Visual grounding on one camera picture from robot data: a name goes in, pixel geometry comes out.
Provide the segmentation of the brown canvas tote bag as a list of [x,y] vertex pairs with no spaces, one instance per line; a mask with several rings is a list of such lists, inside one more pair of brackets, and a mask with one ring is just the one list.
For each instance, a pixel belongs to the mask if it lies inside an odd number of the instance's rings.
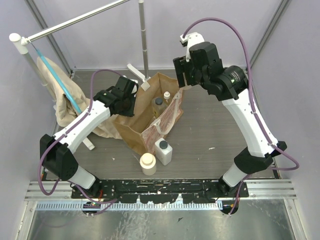
[[[158,72],[147,83],[149,88],[144,90],[140,87],[136,94],[134,116],[118,115],[113,121],[123,141],[139,155],[154,154],[155,142],[165,138],[184,113],[181,108],[184,93],[179,88],[177,79]],[[165,92],[170,93],[173,101],[156,118],[152,100],[163,97]]]

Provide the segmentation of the clear bottle dark cap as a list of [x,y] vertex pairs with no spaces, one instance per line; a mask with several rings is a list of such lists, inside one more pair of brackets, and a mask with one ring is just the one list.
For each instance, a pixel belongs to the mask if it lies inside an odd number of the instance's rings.
[[161,97],[154,98],[151,102],[151,105],[152,113],[156,119],[159,118],[168,107],[168,105],[164,102],[164,100]]

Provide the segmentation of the clear bottle white cap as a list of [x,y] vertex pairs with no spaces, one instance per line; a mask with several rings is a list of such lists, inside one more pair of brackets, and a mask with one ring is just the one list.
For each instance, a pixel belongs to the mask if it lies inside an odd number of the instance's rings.
[[171,94],[169,91],[166,91],[163,93],[163,99],[167,104],[170,104],[172,99],[171,99]]

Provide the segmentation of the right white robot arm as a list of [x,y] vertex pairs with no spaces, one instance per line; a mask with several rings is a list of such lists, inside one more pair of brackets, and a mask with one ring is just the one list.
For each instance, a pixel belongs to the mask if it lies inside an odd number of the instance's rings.
[[280,153],[269,145],[254,117],[245,72],[236,65],[224,67],[213,43],[202,41],[182,46],[187,48],[186,55],[173,60],[179,87],[199,85],[216,96],[232,115],[247,145],[218,180],[220,193],[231,197],[242,179],[266,170]]

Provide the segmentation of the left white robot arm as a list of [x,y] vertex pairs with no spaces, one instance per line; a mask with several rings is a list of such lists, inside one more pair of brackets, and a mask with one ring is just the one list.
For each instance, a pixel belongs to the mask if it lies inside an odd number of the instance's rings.
[[120,76],[114,86],[99,91],[89,107],[68,126],[54,136],[45,134],[40,139],[39,166],[62,181],[81,187],[88,198],[97,197],[100,193],[98,178],[79,165],[74,153],[80,143],[111,116],[133,117],[138,89],[136,80]]

